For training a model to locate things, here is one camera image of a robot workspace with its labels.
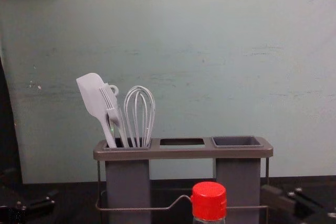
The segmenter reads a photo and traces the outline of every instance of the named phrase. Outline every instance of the painted wall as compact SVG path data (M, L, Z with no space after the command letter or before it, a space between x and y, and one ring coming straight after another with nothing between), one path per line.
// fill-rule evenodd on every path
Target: painted wall
M336 0L0 0L24 182L96 180L75 79L152 90L154 136L258 135L271 176L335 175ZM211 176L211 161L152 178Z

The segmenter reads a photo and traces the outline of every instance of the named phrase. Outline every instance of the red bottle cap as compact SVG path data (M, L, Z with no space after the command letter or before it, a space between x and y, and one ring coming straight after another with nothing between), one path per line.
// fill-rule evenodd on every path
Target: red bottle cap
M201 220L220 220L226 216L226 189L216 182L201 182L193 187L193 216Z

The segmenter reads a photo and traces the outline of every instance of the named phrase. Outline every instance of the clear bottle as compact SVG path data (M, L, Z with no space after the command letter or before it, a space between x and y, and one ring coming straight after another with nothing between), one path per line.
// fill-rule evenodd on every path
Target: clear bottle
M201 182L193 187L193 224L225 224L226 189L216 182Z

